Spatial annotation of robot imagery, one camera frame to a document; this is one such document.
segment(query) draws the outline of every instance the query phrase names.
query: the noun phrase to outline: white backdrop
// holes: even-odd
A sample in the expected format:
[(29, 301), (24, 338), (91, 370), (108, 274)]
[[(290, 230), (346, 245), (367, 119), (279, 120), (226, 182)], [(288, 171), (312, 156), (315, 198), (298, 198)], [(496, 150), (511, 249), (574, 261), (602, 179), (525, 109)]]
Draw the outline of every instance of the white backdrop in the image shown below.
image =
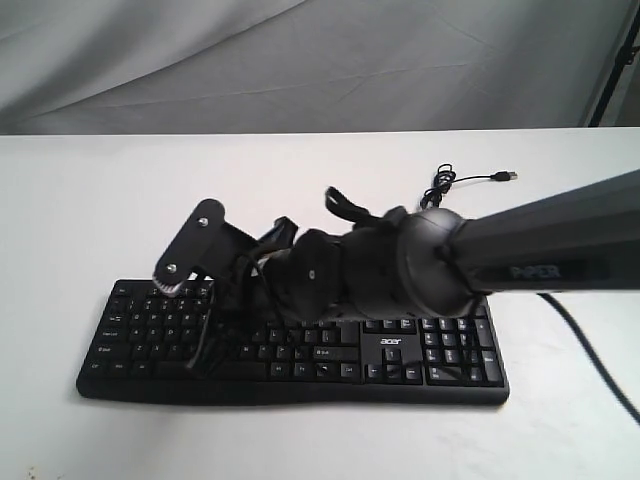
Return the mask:
[(0, 0), (0, 131), (576, 126), (636, 4)]

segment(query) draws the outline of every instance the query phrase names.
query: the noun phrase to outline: black keyboard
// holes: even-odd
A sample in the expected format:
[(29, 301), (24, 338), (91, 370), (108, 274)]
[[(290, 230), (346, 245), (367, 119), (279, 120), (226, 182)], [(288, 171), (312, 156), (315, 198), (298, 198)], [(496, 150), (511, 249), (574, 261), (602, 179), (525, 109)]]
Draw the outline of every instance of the black keyboard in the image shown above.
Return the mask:
[(185, 368), (209, 306), (120, 280), (76, 386), (84, 397), (176, 405), (500, 404), (509, 396), (488, 306), (468, 318), (265, 325), (206, 379)]

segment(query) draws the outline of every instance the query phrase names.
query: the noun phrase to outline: black cable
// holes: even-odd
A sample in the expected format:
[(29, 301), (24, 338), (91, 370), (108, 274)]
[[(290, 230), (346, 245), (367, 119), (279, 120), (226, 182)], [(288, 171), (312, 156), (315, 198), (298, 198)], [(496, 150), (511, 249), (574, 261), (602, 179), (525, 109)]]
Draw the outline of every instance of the black cable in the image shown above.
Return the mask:
[(567, 322), (567, 325), (569, 325), (569, 328), (571, 328), (578, 341), (580, 342), (580, 345), (582, 345), (582, 348), (584, 348), (585, 352), (587, 352), (591, 363), (593, 363), (593, 366), (602, 377), (602, 380), (604, 380), (604, 383), (606, 383), (607, 387), (609, 387), (609, 390), (611, 390), (611, 393), (615, 395), (622, 406), (627, 410), (627, 412), (629, 412), (629, 415), (631, 415), (636, 423), (640, 425), (640, 412), (636, 410), (631, 401), (626, 397), (622, 390), (620, 390), (620, 387), (618, 387), (615, 380), (611, 377), (605, 366), (602, 364), (600, 358), (598, 358), (598, 355), (591, 346), (591, 343), (580, 329), (578, 322), (576, 322), (576, 320), (571, 316), (567, 309), (564, 308), (562, 304), (558, 300), (556, 300), (555, 297), (549, 295), (548, 293), (539, 293), (538, 295), (549, 305), (551, 305), (562, 318), (564, 318), (564, 320)]
[(458, 182), (464, 182), (466, 180), (494, 180), (496, 182), (508, 182), (518, 178), (515, 172), (501, 171), (496, 172), (493, 175), (473, 175), (471, 177), (464, 177), (456, 179), (456, 172), (453, 170), (453, 165), (450, 163), (443, 163), (438, 167), (438, 171), (433, 177), (431, 182), (431, 188), (425, 190), (422, 194), (422, 200), (420, 200), (420, 208), (423, 210), (429, 207), (439, 207), (451, 185)]

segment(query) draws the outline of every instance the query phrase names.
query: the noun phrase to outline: white tabletop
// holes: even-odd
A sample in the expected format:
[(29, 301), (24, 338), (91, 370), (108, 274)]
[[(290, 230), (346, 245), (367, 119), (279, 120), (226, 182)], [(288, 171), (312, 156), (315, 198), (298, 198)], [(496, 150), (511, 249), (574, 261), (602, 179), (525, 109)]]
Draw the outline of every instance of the white tabletop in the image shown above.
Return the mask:
[[(640, 129), (5, 137), (0, 152), (3, 480), (640, 476), (640, 429), (532, 294), (490, 299), (511, 385), (499, 409), (158, 407), (74, 388), (113, 282), (148, 278), (202, 198), (256, 236), (285, 214), (341, 233), (328, 185), (383, 213), (414, 207), (443, 162), (516, 170), (451, 190), (443, 206), (477, 217), (639, 168)], [(640, 406), (640, 295), (559, 297)]]

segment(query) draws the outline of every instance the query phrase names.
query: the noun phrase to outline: cable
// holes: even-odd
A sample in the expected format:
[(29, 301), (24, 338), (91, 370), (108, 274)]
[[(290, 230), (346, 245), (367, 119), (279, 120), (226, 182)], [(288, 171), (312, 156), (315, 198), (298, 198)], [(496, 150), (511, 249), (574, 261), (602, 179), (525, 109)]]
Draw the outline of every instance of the cable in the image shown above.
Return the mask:
[(508, 182), (518, 178), (516, 172), (507, 172), (506, 170), (496, 172), (493, 175), (474, 175), (471, 177), (464, 177), (456, 179), (456, 172), (453, 170), (453, 165), (450, 163), (443, 163), (438, 167), (438, 171), (433, 177), (431, 188), (425, 190), (420, 200), (420, 208), (423, 210), (429, 207), (439, 207), (442, 202), (442, 198), (449, 192), (451, 185), (458, 182), (464, 182), (466, 180), (493, 180), (495, 182)]
[(636, 410), (631, 401), (622, 392), (622, 390), (620, 390), (620, 387), (618, 387), (615, 380), (611, 377), (605, 366), (602, 364), (602, 361), (600, 361), (600, 358), (596, 354), (593, 346), (591, 346), (591, 343), (589, 342), (585, 334), (582, 332), (582, 329), (578, 325), (578, 322), (576, 322), (575, 318), (571, 316), (567, 309), (564, 308), (564, 306), (562, 306), (562, 304), (558, 300), (556, 300), (555, 297), (549, 295), (548, 293), (539, 293), (538, 295), (549, 305), (551, 305), (562, 318), (564, 318), (564, 320), (567, 322), (567, 325), (569, 325), (569, 328), (571, 328), (576, 338), (580, 342), (580, 345), (582, 345), (582, 348), (584, 348), (585, 352), (587, 352), (589, 360), (591, 360), (591, 363), (593, 363), (593, 366), (602, 377), (602, 380), (604, 380), (604, 383), (606, 383), (607, 387), (609, 387), (609, 390), (611, 390), (611, 393), (615, 395), (615, 397), (622, 404), (625, 410), (629, 412), (629, 415), (631, 415), (636, 423), (640, 425), (640, 412)]

